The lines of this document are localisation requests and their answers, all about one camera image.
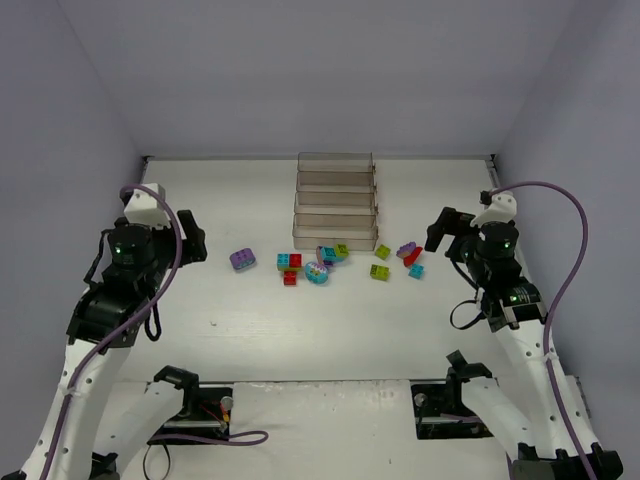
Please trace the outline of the purple rounded lego brick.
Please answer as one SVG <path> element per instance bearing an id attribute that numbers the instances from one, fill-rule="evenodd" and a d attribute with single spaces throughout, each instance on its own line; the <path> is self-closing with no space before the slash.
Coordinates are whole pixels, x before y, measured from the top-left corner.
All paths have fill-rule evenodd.
<path id="1" fill-rule="evenodd" d="M 256 263 L 256 257 L 251 248 L 245 247 L 233 252 L 229 256 L 229 261 L 233 270 L 240 272 L 252 267 Z"/>

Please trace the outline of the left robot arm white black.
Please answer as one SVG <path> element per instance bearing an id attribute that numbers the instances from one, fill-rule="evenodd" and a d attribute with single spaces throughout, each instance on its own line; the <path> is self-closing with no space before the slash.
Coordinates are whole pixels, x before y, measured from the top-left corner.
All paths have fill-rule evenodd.
<path id="1" fill-rule="evenodd" d="M 171 417 L 192 409 L 197 374 L 165 366 L 132 407 L 100 426 L 116 374 L 157 312 L 178 268 L 205 261 L 205 233 L 189 210 L 165 223 L 118 219 L 100 247 L 111 262 L 88 279 L 67 329 L 65 363 L 45 425 L 12 479 L 118 479 Z"/>

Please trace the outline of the red curved lego piece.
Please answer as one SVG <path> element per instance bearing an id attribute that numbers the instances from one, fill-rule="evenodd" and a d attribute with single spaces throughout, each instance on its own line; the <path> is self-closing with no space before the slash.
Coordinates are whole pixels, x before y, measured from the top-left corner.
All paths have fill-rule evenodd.
<path id="1" fill-rule="evenodd" d="M 405 267 L 409 268 L 413 264 L 416 263 L 417 259 L 421 255 L 423 248 L 418 246 L 416 247 L 409 255 L 403 258 L 403 264 Z"/>

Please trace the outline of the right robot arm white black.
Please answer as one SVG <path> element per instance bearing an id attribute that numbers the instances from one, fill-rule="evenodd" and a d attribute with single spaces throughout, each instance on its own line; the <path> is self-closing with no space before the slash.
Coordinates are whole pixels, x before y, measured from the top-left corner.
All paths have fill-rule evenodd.
<path id="1" fill-rule="evenodd" d="M 450 235 L 446 257 L 477 294 L 480 319 L 506 352 L 526 408 L 501 390 L 489 369 L 448 355 L 454 397 L 499 441 L 514 479 L 618 479 L 620 456 L 603 448 L 582 416 L 551 339 L 550 315 L 515 257 L 513 220 L 482 223 L 451 207 L 428 227 L 425 249 Z"/>

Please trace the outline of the green wide lego brick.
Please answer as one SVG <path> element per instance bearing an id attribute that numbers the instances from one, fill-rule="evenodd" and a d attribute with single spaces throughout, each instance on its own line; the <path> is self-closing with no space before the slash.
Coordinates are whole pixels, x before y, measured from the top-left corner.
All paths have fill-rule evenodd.
<path id="1" fill-rule="evenodd" d="M 375 280 L 387 281 L 390 277 L 390 269 L 387 266 L 372 264 L 370 277 Z"/>

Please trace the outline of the blue small lego brick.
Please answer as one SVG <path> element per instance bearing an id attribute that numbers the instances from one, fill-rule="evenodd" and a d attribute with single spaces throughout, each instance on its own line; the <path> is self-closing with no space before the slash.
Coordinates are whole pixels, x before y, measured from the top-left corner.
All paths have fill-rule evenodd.
<path id="1" fill-rule="evenodd" d="M 424 266 L 420 264 L 413 264 L 409 268 L 408 275 L 414 279 L 421 279 L 424 275 Z"/>

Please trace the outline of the blue oval flower lego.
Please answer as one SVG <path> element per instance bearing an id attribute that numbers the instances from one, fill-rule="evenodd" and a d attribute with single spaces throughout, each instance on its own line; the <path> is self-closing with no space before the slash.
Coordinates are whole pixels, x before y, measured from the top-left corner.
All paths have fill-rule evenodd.
<path id="1" fill-rule="evenodd" d="M 329 279 L 328 268 L 317 262 L 308 262 L 304 267 L 307 280 L 316 285 L 325 284 Z"/>

